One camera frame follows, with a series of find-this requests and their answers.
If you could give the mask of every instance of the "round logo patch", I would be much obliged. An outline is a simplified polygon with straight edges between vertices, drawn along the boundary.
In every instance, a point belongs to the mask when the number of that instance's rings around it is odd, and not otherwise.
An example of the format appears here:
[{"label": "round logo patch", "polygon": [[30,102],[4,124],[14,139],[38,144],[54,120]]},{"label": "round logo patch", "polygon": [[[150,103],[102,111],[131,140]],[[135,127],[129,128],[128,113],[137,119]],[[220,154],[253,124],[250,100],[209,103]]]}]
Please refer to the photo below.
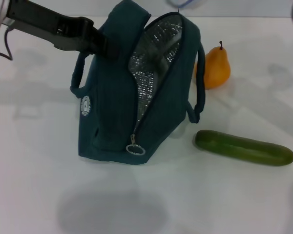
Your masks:
[{"label": "round logo patch", "polygon": [[81,103],[81,112],[83,116],[87,116],[91,110],[91,103],[89,96],[84,96]]}]

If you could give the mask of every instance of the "zipper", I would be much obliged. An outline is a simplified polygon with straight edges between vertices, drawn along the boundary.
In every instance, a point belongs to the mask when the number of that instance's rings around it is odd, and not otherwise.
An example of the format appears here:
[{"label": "zipper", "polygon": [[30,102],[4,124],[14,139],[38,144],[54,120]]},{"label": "zipper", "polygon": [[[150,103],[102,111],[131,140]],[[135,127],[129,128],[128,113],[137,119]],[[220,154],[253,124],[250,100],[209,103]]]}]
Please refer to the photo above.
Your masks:
[{"label": "zipper", "polygon": [[[151,27],[152,25],[154,25],[155,23],[157,23],[158,21],[160,21],[161,19],[169,16],[169,15],[177,15],[176,13],[168,13],[168,14],[165,14],[164,16],[158,18],[157,20],[155,20],[154,22],[152,22],[150,25],[148,25],[144,30],[143,32],[145,32],[149,27]],[[182,21],[182,25],[184,25],[184,20],[183,18],[181,17],[181,21]],[[153,106],[156,98],[158,97],[158,94],[161,92],[162,88],[163,88],[163,85],[165,84],[166,80],[167,80],[167,77],[170,75],[171,73],[171,68],[173,67],[173,64],[175,63],[175,61],[177,60],[177,58],[179,57],[179,54],[180,54],[180,51],[182,50],[182,45],[183,45],[183,38],[184,38],[184,27],[182,28],[182,36],[181,36],[181,43],[180,43],[180,48],[178,49],[178,52],[177,54],[175,55],[175,58],[173,60],[173,62],[171,63],[170,67],[169,67],[169,70],[167,71],[167,73],[165,74],[165,77],[161,83],[161,85],[158,87],[158,89],[156,90],[156,93],[154,94],[150,104],[148,105],[147,109],[144,111],[143,113],[143,117],[141,118],[140,120],[140,123],[137,125],[137,119],[138,119],[138,104],[139,104],[139,94],[138,94],[138,84],[137,84],[137,81],[135,79],[135,77],[132,75],[132,73],[129,71],[129,73],[131,74],[133,80],[134,80],[134,84],[136,86],[136,95],[135,95],[135,121],[134,121],[134,125],[133,125],[133,133],[130,135],[130,141],[131,141],[131,144],[127,145],[126,146],[126,150],[127,152],[129,152],[130,154],[132,155],[136,155],[136,156],[143,156],[146,154],[146,150],[139,144],[136,143],[136,135],[137,135],[137,132],[138,130],[140,130],[141,128],[141,125],[142,123],[144,122],[147,114],[149,113],[149,110],[150,108]]]}]

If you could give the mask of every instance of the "metal ring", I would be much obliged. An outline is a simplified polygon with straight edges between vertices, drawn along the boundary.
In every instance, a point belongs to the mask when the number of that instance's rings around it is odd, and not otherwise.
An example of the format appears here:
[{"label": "metal ring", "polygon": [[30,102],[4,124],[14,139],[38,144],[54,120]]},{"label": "metal ring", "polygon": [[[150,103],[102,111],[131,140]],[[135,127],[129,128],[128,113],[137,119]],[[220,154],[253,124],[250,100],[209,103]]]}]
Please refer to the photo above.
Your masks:
[{"label": "metal ring", "polygon": [[[133,147],[133,148],[138,148],[140,150],[142,150],[142,153],[136,153],[136,152],[133,152],[129,149],[129,147]],[[134,145],[134,144],[131,144],[131,145],[127,145],[126,146],[126,150],[128,153],[132,154],[132,155],[136,155],[136,156],[143,156],[146,154],[146,150],[144,148],[142,148],[140,145]]]}]

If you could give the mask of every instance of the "white wall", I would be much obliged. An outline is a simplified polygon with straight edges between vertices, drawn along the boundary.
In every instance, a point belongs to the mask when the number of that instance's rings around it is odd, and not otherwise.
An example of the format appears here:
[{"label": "white wall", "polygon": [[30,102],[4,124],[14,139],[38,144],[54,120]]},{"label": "white wall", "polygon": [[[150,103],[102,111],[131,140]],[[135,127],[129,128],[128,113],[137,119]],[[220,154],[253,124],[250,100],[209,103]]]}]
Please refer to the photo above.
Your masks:
[{"label": "white wall", "polygon": [[[32,0],[67,15],[107,16],[120,0]],[[174,10],[166,0],[135,0],[152,15]],[[293,0],[202,0],[200,8],[183,10],[186,16],[288,17]]]}]

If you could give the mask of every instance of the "robotic arm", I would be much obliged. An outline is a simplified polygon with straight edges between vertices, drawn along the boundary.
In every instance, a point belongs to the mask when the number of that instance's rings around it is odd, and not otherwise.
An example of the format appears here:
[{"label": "robotic arm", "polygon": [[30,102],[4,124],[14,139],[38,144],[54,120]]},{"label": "robotic arm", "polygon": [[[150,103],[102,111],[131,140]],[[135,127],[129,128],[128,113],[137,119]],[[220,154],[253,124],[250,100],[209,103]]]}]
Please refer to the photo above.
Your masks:
[{"label": "robotic arm", "polygon": [[28,0],[0,0],[0,26],[45,39],[57,49],[98,54],[116,59],[119,48],[93,21],[84,17],[68,17]]}]

